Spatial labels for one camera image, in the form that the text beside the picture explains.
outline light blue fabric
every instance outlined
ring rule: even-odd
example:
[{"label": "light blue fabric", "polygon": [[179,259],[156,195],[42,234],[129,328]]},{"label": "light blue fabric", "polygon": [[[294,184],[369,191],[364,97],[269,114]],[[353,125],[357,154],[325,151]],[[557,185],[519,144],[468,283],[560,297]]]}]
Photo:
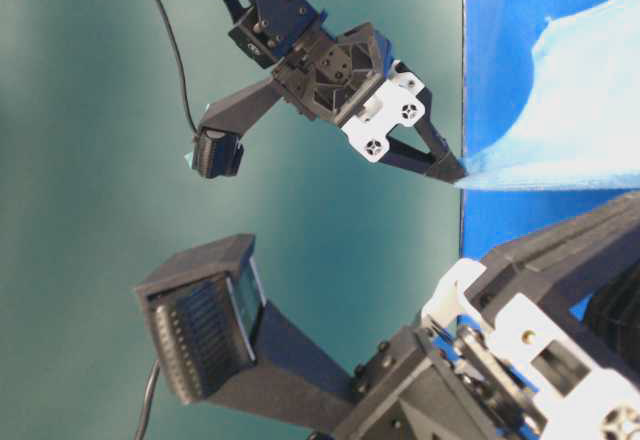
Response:
[{"label": "light blue fabric", "polygon": [[185,161],[187,162],[187,165],[189,165],[189,168],[193,168],[193,152],[189,152],[184,156]]},{"label": "light blue fabric", "polygon": [[465,159],[469,176],[456,186],[640,188],[640,0],[550,20],[532,55],[525,108],[502,138]]}]

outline teal backdrop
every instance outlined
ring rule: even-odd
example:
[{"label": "teal backdrop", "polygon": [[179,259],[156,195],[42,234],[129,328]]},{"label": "teal backdrop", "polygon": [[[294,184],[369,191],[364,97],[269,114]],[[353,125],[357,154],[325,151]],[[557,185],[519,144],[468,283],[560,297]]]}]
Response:
[{"label": "teal backdrop", "polygon": [[[265,73],[219,0],[164,0],[196,118]],[[372,21],[434,92],[460,149],[461,0],[310,0]],[[458,256],[459,192],[370,165],[279,104],[240,175],[201,180],[152,0],[0,0],[0,437],[131,438],[153,349],[132,287],[172,253],[257,234],[268,296],[351,370],[412,320]],[[148,438],[301,439],[160,381]]]}]

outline robotic arm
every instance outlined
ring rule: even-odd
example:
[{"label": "robotic arm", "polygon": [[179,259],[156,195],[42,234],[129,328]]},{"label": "robotic arm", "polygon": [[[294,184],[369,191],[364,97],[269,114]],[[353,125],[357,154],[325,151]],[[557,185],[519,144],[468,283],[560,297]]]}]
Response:
[{"label": "robotic arm", "polygon": [[[136,289],[183,403],[312,440],[640,438],[640,194],[460,260],[353,375],[265,299],[253,245],[188,250]],[[590,294],[584,318],[571,314]]]},{"label": "robotic arm", "polygon": [[[339,128],[371,163],[385,163],[453,183],[464,167],[431,123],[431,92],[371,24],[334,37],[325,12],[306,0],[223,0],[231,38],[271,76],[212,104],[198,126],[192,167],[205,178],[234,176],[242,136],[280,99],[310,120]],[[390,136],[416,129],[429,152]]]}]

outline black cable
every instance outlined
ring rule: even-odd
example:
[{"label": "black cable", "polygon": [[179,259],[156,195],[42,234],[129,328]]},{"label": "black cable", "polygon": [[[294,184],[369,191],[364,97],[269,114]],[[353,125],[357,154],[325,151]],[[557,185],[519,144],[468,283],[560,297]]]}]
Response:
[{"label": "black cable", "polygon": [[164,23],[164,27],[167,30],[167,34],[169,35],[171,48],[173,49],[173,54],[176,57],[176,63],[178,64],[178,73],[180,74],[180,91],[182,93],[182,106],[184,107],[184,114],[187,117],[187,122],[189,122],[189,127],[191,127],[191,130],[193,130],[193,133],[197,133],[196,125],[193,123],[193,117],[191,116],[191,108],[189,108],[189,97],[187,96],[187,79],[184,73],[184,65],[182,64],[180,49],[178,48],[178,43],[176,42],[176,37],[173,34],[173,28],[171,27],[171,22],[169,21],[169,16],[167,15],[167,11],[164,8],[162,0],[155,0],[155,2],[158,10],[160,11],[160,15],[162,16],[162,21]]},{"label": "black cable", "polygon": [[136,430],[136,436],[134,440],[142,440],[144,434],[147,432],[147,426],[149,425],[149,415],[151,413],[151,404],[153,403],[153,394],[156,390],[156,383],[158,382],[158,375],[160,374],[160,362],[156,360],[153,362],[151,372],[149,373],[149,379],[147,380],[147,386],[144,389],[144,401],[142,403],[142,410],[140,411],[140,421],[138,422],[138,429]]}]

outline blue backdrop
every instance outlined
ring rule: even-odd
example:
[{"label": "blue backdrop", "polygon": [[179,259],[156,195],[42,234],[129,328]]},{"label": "blue backdrop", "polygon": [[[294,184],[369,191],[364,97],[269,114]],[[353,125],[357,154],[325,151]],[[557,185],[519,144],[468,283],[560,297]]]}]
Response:
[{"label": "blue backdrop", "polygon": [[[466,0],[464,153],[499,139],[524,107],[531,48],[549,18],[606,0]],[[497,244],[592,209],[620,191],[466,192],[461,249],[482,257]]]}]

